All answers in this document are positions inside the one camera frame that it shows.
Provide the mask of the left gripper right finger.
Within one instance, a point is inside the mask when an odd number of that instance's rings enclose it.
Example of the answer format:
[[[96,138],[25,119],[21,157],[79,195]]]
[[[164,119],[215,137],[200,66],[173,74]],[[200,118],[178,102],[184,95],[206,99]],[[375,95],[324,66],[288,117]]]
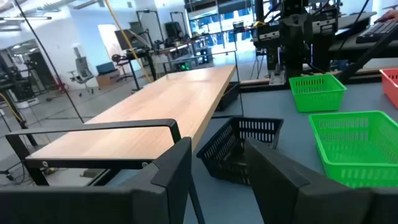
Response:
[[[253,138],[244,153],[264,223],[397,223],[396,188],[350,188]]]

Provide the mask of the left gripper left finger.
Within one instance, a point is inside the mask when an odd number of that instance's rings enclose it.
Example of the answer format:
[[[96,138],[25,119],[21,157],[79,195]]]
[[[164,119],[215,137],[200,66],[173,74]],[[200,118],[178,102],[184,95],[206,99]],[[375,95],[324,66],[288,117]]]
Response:
[[[1,190],[1,224],[182,223],[191,181],[185,137],[116,187],[24,186]]]

